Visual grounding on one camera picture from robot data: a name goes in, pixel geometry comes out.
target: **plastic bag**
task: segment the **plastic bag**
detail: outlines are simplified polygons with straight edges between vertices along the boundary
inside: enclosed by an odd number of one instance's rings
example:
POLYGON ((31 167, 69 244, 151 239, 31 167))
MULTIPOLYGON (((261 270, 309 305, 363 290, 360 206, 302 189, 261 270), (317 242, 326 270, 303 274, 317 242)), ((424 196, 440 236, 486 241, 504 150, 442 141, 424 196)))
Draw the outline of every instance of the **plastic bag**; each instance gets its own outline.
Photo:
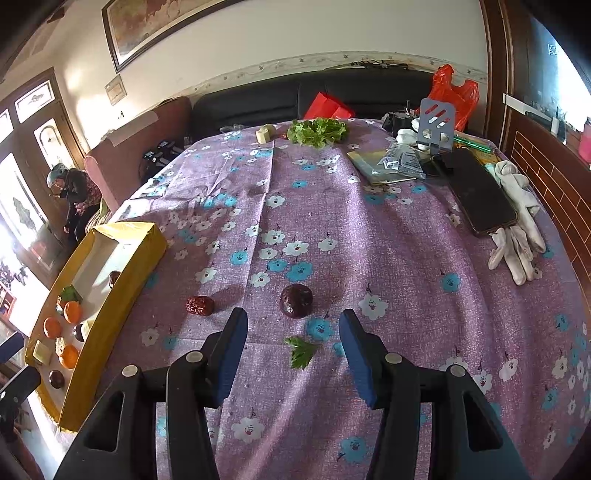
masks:
POLYGON ((474 80, 466 80, 459 87, 452 85, 452 74, 451 65, 444 65, 433 74, 433 87, 429 98, 448 102, 456 107, 456 130, 463 132, 478 104, 480 93, 474 80))

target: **yellow box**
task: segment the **yellow box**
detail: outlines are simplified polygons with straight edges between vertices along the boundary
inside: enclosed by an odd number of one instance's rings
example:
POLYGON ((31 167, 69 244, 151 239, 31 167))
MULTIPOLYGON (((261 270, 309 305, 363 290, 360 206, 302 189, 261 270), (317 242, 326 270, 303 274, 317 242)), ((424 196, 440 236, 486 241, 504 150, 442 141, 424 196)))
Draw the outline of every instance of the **yellow box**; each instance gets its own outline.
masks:
POLYGON ((57 277, 33 328, 25 361, 39 369, 41 385, 37 392, 41 403, 61 429, 77 432, 90 413, 95 404, 100 376, 115 340, 166 248, 166 239, 154 223, 101 225, 86 235, 57 277), (112 270, 120 271, 121 275, 113 288, 107 291, 109 287, 106 283, 112 270), (73 338, 74 326, 56 312, 58 295, 71 284, 83 298, 83 320, 95 318, 85 343, 73 338), (55 353, 56 341, 49 340, 43 332, 43 323, 48 317, 59 318, 66 343, 81 348, 73 370, 61 366, 55 353), (54 351, 49 365, 41 365, 33 358, 38 340, 54 351), (48 381, 49 372, 54 369, 59 369, 66 379, 66 386, 59 390, 51 387, 48 381))

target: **wall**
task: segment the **wall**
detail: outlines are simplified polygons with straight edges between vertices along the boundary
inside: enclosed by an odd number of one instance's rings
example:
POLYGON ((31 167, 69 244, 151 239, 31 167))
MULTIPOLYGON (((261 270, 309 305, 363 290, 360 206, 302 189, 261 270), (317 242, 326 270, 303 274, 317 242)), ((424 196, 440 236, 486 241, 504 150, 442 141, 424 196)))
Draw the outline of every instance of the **wall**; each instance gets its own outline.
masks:
POLYGON ((391 51, 487 69, 478 0, 247 0, 192 23, 138 57, 121 72, 128 96, 111 107, 104 87, 115 71, 102 24, 105 3, 74 2, 45 49, 14 67, 0 85, 2 97, 53 65, 76 134, 90 147, 108 128, 181 90, 273 59, 391 51), (439 33, 442 28, 450 34, 439 33), (120 112, 124 119, 117 119, 120 112))

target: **elderly woman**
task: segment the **elderly woman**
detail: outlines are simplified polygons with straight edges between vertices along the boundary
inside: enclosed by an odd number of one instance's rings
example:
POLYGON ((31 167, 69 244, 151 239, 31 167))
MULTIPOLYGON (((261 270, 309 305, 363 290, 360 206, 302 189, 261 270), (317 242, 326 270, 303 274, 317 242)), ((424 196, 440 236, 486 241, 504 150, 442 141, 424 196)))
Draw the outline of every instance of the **elderly woman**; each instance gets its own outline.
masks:
POLYGON ((67 168, 63 163, 53 167, 47 176, 47 186, 54 185, 61 189, 59 197, 69 204, 64 232, 78 245, 86 235, 86 224, 99 210, 102 194, 85 171, 67 168))

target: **brick pattern panel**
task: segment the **brick pattern panel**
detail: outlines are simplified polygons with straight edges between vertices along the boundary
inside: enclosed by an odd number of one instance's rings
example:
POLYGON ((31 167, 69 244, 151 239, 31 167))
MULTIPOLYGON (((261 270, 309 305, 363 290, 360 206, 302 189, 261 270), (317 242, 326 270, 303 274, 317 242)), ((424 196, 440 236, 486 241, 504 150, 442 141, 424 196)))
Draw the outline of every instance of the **brick pattern panel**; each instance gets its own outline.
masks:
POLYGON ((537 138, 517 128, 510 158, 527 175, 552 217, 591 304, 591 172, 565 167, 564 157, 554 158, 537 138))

